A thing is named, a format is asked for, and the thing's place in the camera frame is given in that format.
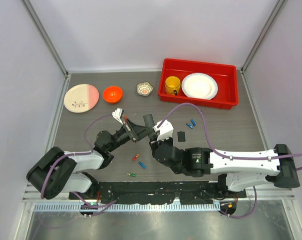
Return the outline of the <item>black remote control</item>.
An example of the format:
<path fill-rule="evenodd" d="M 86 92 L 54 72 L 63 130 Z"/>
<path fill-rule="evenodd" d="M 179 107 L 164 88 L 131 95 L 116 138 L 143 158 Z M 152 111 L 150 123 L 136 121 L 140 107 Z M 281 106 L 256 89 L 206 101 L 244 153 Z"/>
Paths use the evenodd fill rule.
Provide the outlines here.
<path fill-rule="evenodd" d="M 144 116 L 143 116 L 143 119 L 144 119 L 144 122 L 145 122 L 145 126 L 146 126 L 147 128 L 150 128 L 150 129 L 151 129 L 151 133 L 148 135 L 150 141 L 151 141 L 151 142 L 156 141 L 156 140 L 157 140 L 157 134 L 156 134 L 156 132 L 154 131 L 154 125 L 155 125 L 155 123 L 154 123 L 152 114 L 144 115 Z"/>

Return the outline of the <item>black battery cover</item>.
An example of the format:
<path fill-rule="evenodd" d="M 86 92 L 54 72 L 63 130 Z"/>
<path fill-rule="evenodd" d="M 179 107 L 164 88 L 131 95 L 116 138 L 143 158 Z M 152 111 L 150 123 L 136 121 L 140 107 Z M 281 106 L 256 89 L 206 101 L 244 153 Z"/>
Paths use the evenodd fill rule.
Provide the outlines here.
<path fill-rule="evenodd" d="M 186 141 L 186 135 L 184 131 L 177 132 L 178 142 L 184 143 Z"/>

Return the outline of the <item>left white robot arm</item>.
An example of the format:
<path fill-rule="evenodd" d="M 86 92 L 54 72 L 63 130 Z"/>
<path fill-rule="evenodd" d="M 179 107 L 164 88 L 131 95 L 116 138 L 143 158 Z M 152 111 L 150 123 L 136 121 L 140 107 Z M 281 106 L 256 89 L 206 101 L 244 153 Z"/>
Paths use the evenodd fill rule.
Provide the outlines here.
<path fill-rule="evenodd" d="M 145 115 L 144 122 L 145 125 L 137 125 L 125 119 L 115 134 L 100 131 L 90 151 L 68 152 L 52 147 L 28 171 L 26 179 L 40 192 L 41 199 L 50 200 L 60 193 L 68 193 L 71 199 L 76 196 L 93 199 L 99 186 L 86 170 L 106 168 L 114 158 L 111 152 L 128 141 L 137 142 L 146 136 L 156 138 L 152 116 Z"/>

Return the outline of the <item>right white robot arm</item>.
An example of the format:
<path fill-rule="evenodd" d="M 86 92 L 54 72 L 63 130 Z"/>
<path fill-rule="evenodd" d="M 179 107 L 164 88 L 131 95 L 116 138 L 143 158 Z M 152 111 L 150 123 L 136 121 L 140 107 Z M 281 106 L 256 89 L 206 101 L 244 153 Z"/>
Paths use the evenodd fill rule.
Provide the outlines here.
<path fill-rule="evenodd" d="M 300 187 L 294 158 L 285 144 L 266 151 L 240 152 L 239 159 L 231 151 L 212 151 L 207 147 L 179 149 L 172 138 L 152 141 L 150 147 L 153 158 L 175 174 L 194 178 L 217 174 L 216 190 L 224 198 L 266 183 L 277 188 Z"/>

